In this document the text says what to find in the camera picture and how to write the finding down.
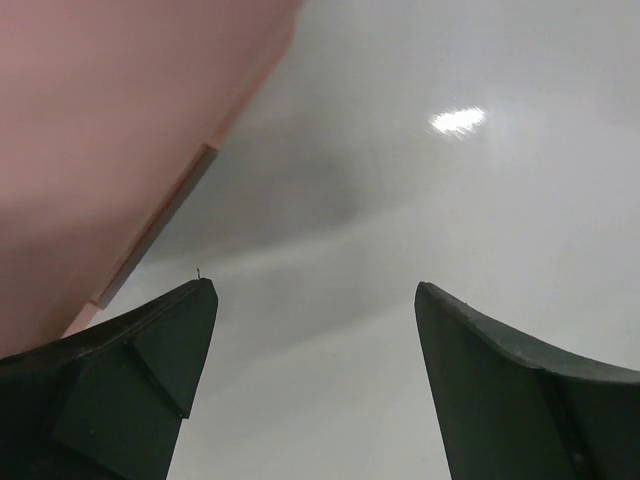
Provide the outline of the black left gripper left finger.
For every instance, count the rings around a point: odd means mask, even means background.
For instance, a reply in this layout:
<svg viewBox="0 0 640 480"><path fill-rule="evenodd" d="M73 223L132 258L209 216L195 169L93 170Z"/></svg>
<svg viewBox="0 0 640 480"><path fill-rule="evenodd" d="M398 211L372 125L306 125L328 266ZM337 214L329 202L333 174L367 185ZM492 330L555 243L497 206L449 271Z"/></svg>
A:
<svg viewBox="0 0 640 480"><path fill-rule="evenodd" d="M163 479L218 309L199 278L1 362L5 479Z"/></svg>

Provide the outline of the pink perforated basket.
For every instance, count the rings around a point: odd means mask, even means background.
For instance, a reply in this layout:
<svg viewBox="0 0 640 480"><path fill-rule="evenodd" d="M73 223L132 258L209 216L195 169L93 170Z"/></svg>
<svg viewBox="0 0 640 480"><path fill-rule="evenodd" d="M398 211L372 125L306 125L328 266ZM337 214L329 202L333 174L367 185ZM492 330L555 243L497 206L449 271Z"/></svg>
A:
<svg viewBox="0 0 640 480"><path fill-rule="evenodd" d="M1 353L83 321L286 50L297 1L1 5Z"/></svg>

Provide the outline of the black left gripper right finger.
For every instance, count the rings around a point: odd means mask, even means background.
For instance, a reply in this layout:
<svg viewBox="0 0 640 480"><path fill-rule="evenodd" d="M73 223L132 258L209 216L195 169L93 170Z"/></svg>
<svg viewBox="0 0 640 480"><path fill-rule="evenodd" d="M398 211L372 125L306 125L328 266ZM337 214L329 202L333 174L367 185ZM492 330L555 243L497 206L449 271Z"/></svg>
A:
<svg viewBox="0 0 640 480"><path fill-rule="evenodd" d="M419 340L454 479L636 479L639 373L494 320L432 283Z"/></svg>

